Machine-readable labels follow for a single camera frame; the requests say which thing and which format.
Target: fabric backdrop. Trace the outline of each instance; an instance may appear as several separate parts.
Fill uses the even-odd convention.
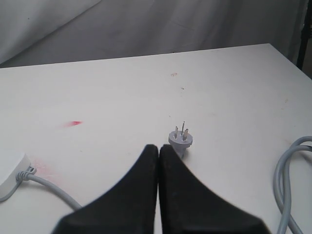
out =
[[[259,43],[271,43],[295,61],[306,5],[307,0],[102,0],[2,67]],[[71,14],[71,10],[66,9],[64,14]],[[40,21],[40,29],[44,29],[45,15],[37,15],[40,17],[32,24]],[[21,27],[19,37],[25,36],[38,39]],[[23,44],[23,40],[16,43],[13,35],[0,35],[0,42],[9,44],[11,50],[18,48],[13,51],[29,44]],[[0,50],[0,61],[8,58],[5,51]]]

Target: red stain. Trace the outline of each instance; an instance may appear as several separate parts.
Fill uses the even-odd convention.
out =
[[[82,121],[71,121],[68,124],[65,125],[65,127],[73,127],[75,125],[82,124]]]

